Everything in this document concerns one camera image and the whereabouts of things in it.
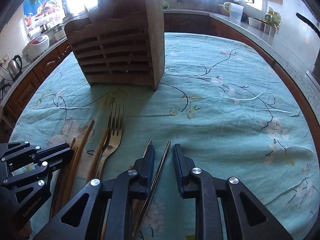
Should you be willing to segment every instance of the table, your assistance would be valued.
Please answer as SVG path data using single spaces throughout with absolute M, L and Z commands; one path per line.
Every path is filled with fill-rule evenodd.
M 103 180 L 129 169 L 149 139 L 157 167 L 171 140 L 213 176 L 238 177 L 294 239 L 302 239 L 319 210 L 319 164 L 305 118 L 281 79 L 238 41 L 166 33 L 165 54 L 165 73 L 154 92 L 140 86 L 90 87 L 71 53 L 37 90 L 10 141 L 29 140 L 42 148 L 70 143 L 95 119 L 74 195 L 84 185 L 110 105 L 124 103 L 122 141 L 105 163 Z M 192 239 L 194 204 L 180 198 L 169 154 L 142 228 L 144 239 Z M 50 200 L 33 216 L 33 234 L 47 223 L 49 209 Z

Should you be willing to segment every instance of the electrical outlet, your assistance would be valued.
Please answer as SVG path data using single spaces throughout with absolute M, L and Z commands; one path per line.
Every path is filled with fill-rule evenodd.
M 8 53 L 3 56 L 3 58 L 0 60 L 0 63 L 4 64 L 6 61 L 9 61 Z

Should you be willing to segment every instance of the wooden cutlery organizer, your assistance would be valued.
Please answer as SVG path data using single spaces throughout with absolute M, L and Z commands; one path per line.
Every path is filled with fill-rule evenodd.
M 162 0 L 100 0 L 97 11 L 65 27 L 89 84 L 147 85 L 156 90 L 164 73 Z

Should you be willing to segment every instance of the metal fork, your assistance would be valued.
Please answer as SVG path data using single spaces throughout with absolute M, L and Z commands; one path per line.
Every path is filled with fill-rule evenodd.
M 103 151 L 98 169 L 96 172 L 96 177 L 100 179 L 102 168 L 106 159 L 119 147 L 122 127 L 123 127 L 123 114 L 124 105 L 123 104 L 112 104 L 111 115 L 108 121 L 108 127 L 110 127 L 110 141 L 107 148 Z

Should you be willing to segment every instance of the countertop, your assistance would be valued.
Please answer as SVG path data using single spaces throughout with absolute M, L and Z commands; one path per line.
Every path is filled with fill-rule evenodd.
M 186 14 L 198 14 L 207 15 L 215 20 L 218 20 L 231 28 L 242 33 L 244 36 L 258 44 L 262 49 L 264 49 L 268 54 L 271 55 L 292 77 L 292 79 L 299 86 L 308 102 L 310 103 L 318 121 L 320 121 L 320 91 L 316 88 L 310 78 L 306 75 L 308 67 L 299 59 L 298 55 L 293 54 L 289 49 L 282 45 L 279 41 L 272 38 L 268 34 L 260 31 L 259 29 L 250 26 L 245 22 L 237 22 L 230 19 L 230 17 L 196 10 L 185 10 L 185 9 L 172 9 L 164 10 L 164 13 L 186 13 Z M 38 57 L 34 62 L 29 64 L 24 70 L 19 78 L 12 83 L 10 89 L 4 95 L 0 106 L 4 107 L 7 103 L 9 97 L 12 95 L 14 89 L 23 80 L 23 78 L 33 69 L 33 67 L 40 62 L 46 55 L 48 55 L 52 50 L 58 47 L 60 44 L 65 42 L 67 38 L 63 38 L 57 41 L 55 44 L 51 45 L 40 57 Z
M 67 40 L 67 37 L 52 44 L 51 46 L 49 46 L 49 48 L 44 53 L 42 53 L 33 62 L 31 62 L 28 65 L 26 65 L 25 67 L 23 67 L 21 75 L 17 78 L 16 81 L 12 82 L 11 86 L 9 87 L 9 90 L 4 94 L 4 97 L 0 103 L 0 106 L 2 106 L 2 107 L 5 106 L 9 97 L 12 95 L 13 91 L 17 88 L 17 86 L 25 78 L 25 76 L 34 68 L 34 66 L 36 66 L 45 56 L 47 56 L 51 51 L 53 51 L 55 48 L 57 48 L 60 44 L 62 44 L 66 40 Z

